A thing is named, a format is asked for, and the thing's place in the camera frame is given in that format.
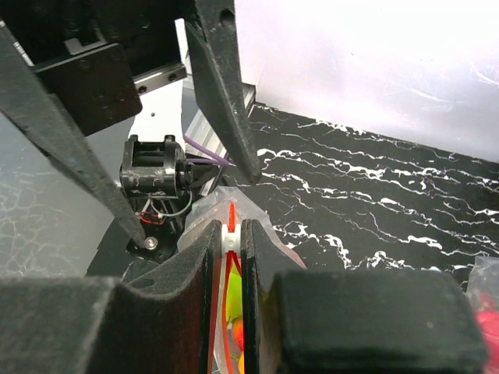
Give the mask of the green lime toy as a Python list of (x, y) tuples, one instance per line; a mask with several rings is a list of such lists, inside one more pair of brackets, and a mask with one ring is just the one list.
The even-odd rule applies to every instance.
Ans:
[(236, 268), (229, 274), (225, 313), (227, 323), (242, 316), (242, 277)]

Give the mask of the red apple toy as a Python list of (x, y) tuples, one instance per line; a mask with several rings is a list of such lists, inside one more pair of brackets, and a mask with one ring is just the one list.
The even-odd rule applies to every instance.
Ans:
[(242, 317), (238, 317), (232, 321), (232, 339), (236, 347), (240, 351), (244, 351), (244, 326)]

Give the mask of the clear orange zip top bag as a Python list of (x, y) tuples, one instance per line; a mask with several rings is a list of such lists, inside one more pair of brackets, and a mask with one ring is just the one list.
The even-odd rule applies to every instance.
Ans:
[(466, 295), (476, 314), (490, 358), (485, 373), (498, 373), (498, 258), (477, 256)]

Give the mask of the red green dragon fruit toy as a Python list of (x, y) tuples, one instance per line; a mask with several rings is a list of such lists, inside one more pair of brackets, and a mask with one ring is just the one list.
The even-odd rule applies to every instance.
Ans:
[(488, 294), (481, 294), (476, 318), (489, 351), (486, 373), (498, 373), (498, 305)]

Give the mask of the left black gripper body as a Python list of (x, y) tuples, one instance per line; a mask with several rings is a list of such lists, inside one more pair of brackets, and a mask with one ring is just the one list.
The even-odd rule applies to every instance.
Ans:
[(1, 19), (85, 136), (139, 114), (141, 96), (186, 78), (175, 22), (183, 3), (23, 1)]

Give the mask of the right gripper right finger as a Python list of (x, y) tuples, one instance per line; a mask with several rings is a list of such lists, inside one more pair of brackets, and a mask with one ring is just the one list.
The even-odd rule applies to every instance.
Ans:
[(248, 373), (482, 373), (462, 289), (433, 270), (306, 270), (261, 223), (241, 227)]

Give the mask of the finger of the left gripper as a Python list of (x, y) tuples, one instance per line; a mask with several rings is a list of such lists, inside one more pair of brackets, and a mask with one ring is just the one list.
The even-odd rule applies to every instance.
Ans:
[(145, 231), (67, 110), (49, 94), (1, 27), (1, 113), (38, 148), (55, 159), (82, 189), (116, 218), (136, 243)]
[(233, 1), (193, 0), (183, 11), (196, 102), (235, 166), (261, 176), (242, 91)]

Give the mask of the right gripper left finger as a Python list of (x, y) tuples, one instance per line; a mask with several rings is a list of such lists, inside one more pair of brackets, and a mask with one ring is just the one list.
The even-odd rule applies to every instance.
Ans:
[(4, 373), (209, 373), (221, 224), (130, 283), (114, 277), (1, 281)]

